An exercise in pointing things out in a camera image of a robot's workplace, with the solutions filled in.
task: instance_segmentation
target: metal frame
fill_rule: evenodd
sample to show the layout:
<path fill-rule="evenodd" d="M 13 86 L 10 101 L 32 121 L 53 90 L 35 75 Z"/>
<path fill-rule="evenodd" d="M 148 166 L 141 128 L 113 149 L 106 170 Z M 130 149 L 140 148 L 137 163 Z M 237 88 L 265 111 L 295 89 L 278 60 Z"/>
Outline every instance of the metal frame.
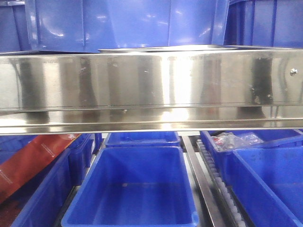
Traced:
<path fill-rule="evenodd" d="M 303 50 L 0 56 L 0 134 L 303 127 Z"/>

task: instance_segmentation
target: plastic bag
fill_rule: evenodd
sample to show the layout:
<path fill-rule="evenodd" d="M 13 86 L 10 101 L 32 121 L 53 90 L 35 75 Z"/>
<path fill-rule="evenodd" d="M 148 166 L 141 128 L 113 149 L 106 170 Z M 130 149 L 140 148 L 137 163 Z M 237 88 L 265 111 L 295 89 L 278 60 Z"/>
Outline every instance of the plastic bag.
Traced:
<path fill-rule="evenodd" d="M 239 136 L 235 136 L 232 132 L 224 132 L 217 136 L 212 136 L 212 139 L 214 140 L 219 151 L 232 150 L 263 142 L 263 140 L 261 140 L 253 132 L 245 133 Z"/>

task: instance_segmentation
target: blue storage box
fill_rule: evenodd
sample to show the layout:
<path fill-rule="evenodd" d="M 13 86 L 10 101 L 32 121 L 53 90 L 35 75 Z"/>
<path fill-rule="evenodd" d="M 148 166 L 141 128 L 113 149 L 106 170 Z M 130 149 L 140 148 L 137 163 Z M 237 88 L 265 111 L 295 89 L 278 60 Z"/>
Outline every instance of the blue storage box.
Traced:
<path fill-rule="evenodd" d="M 256 227 L 303 226 L 303 148 L 234 151 L 230 185 Z"/>
<path fill-rule="evenodd" d="M 16 152 L 32 141 L 36 135 L 29 136 L 0 136 L 0 152 Z"/>
<path fill-rule="evenodd" d="M 113 132 L 104 140 L 107 148 L 180 146 L 180 137 L 175 131 Z"/>
<path fill-rule="evenodd" d="M 73 185 L 81 185 L 87 168 L 90 167 L 95 134 L 80 135 L 67 149 L 71 150 L 68 157 Z"/>
<path fill-rule="evenodd" d="M 31 50 L 24 1 L 0 0 L 0 52 Z"/>
<path fill-rule="evenodd" d="M 179 147 L 104 148 L 62 219 L 63 227 L 195 227 Z"/>
<path fill-rule="evenodd" d="M 95 133 L 93 154 L 97 154 L 102 145 L 102 133 Z"/>
<path fill-rule="evenodd" d="M 34 50 L 223 44 L 228 0 L 27 0 Z"/>
<path fill-rule="evenodd" d="M 0 152 L 0 164 L 13 154 L 14 152 Z M 15 220 L 11 220 L 11 227 L 52 227 L 72 188 L 68 155 L 69 151 L 65 150 L 43 171 L 3 202 L 0 205 L 0 213 L 5 216 L 1 221 L 3 222 L 8 216 L 11 217 L 11 213 L 5 212 L 7 211 L 5 207 L 9 206 L 9 211 L 17 216 Z"/>
<path fill-rule="evenodd" d="M 303 145 L 303 133 L 299 130 L 238 130 L 226 131 L 232 132 L 235 136 L 252 132 L 262 139 L 263 143 L 252 144 L 242 148 L 272 148 L 272 147 L 297 147 Z M 222 178 L 229 181 L 230 178 L 230 161 L 232 157 L 232 149 L 227 151 L 219 151 L 214 140 L 208 131 L 201 131 L 201 141 L 205 145 L 214 160 L 216 167 Z"/>
<path fill-rule="evenodd" d="M 303 1 L 231 0 L 225 44 L 303 47 Z"/>

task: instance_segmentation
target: stainless steel panel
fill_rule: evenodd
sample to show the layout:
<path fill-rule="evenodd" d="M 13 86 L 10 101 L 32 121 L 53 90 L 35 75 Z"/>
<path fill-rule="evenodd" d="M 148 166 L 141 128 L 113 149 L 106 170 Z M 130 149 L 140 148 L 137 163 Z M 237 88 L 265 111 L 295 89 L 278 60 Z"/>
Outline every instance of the stainless steel panel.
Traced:
<path fill-rule="evenodd" d="M 142 108 L 0 114 L 0 134 L 303 128 L 303 106 Z"/>
<path fill-rule="evenodd" d="M 302 60 L 288 49 L 1 56 L 0 110 L 301 105 Z"/>
<path fill-rule="evenodd" d="M 0 56 L 0 133 L 303 127 L 303 50 Z"/>

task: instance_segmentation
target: red packaging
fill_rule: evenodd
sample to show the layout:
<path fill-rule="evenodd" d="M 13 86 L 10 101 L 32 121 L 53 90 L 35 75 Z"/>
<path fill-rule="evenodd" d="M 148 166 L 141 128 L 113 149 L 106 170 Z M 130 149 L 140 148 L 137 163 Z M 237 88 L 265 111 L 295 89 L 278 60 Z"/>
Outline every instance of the red packaging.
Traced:
<path fill-rule="evenodd" d="M 0 204 L 61 154 L 80 134 L 39 135 L 0 165 Z"/>

